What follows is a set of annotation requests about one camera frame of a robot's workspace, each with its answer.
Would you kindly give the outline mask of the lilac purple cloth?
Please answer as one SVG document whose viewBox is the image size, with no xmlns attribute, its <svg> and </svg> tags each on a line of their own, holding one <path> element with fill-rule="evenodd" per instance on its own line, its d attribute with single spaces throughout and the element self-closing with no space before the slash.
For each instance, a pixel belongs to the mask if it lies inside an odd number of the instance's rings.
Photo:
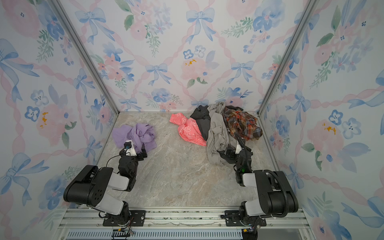
<svg viewBox="0 0 384 240">
<path fill-rule="evenodd" d="M 112 130 L 112 138 L 117 148 L 122 149 L 124 143 L 131 140 L 137 153 L 142 152 L 143 145 L 147 153 L 155 149 L 157 147 L 155 137 L 154 127 L 149 124 L 137 123 L 133 127 L 122 125 L 120 128 L 114 128 Z"/>
</svg>

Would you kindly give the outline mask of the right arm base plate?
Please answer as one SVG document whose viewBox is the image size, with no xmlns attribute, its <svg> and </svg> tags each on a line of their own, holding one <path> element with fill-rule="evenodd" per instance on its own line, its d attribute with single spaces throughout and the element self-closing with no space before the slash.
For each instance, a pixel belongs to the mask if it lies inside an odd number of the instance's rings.
<svg viewBox="0 0 384 240">
<path fill-rule="evenodd" d="M 265 227 L 267 222 L 259 216 L 248 216 L 247 214 L 240 213 L 239 210 L 226 210 L 221 219 L 225 220 L 227 227 Z"/>
</svg>

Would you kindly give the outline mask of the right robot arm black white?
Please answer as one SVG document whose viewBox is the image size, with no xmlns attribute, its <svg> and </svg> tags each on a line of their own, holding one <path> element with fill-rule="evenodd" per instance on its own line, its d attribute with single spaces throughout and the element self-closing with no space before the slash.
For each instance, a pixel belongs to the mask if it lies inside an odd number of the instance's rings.
<svg viewBox="0 0 384 240">
<path fill-rule="evenodd" d="M 241 187 L 254 188 L 257 198 L 241 203 L 237 211 L 225 211 L 221 216 L 227 226 L 253 226 L 265 218 L 283 218 L 299 209 L 297 197 L 282 171 L 252 170 L 251 149 L 239 153 L 228 148 L 219 152 L 229 164 L 234 165 L 236 181 Z"/>
</svg>

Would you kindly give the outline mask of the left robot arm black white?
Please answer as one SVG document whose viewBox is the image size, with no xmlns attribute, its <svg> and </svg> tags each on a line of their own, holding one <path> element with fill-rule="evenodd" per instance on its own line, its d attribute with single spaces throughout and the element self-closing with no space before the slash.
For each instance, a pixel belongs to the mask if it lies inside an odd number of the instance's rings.
<svg viewBox="0 0 384 240">
<path fill-rule="evenodd" d="M 107 193 L 107 189 L 122 192 L 133 190 L 137 181 L 139 162 L 148 157 L 145 145 L 136 151 L 133 141 L 124 143 L 119 152 L 118 172 L 108 166 L 85 166 L 66 187 L 63 198 L 68 203 L 86 205 L 99 211 L 104 227 L 142 227 L 146 211 L 131 211 L 126 201 Z"/>
</svg>

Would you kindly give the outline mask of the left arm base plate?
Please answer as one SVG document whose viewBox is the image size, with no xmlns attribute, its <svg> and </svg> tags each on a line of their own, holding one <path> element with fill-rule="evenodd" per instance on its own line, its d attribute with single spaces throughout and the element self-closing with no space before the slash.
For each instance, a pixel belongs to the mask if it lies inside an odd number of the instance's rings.
<svg viewBox="0 0 384 240">
<path fill-rule="evenodd" d="M 106 214 L 103 217 L 104 227 L 143 227 L 146 219 L 145 210 L 130 210 L 120 215 Z"/>
</svg>

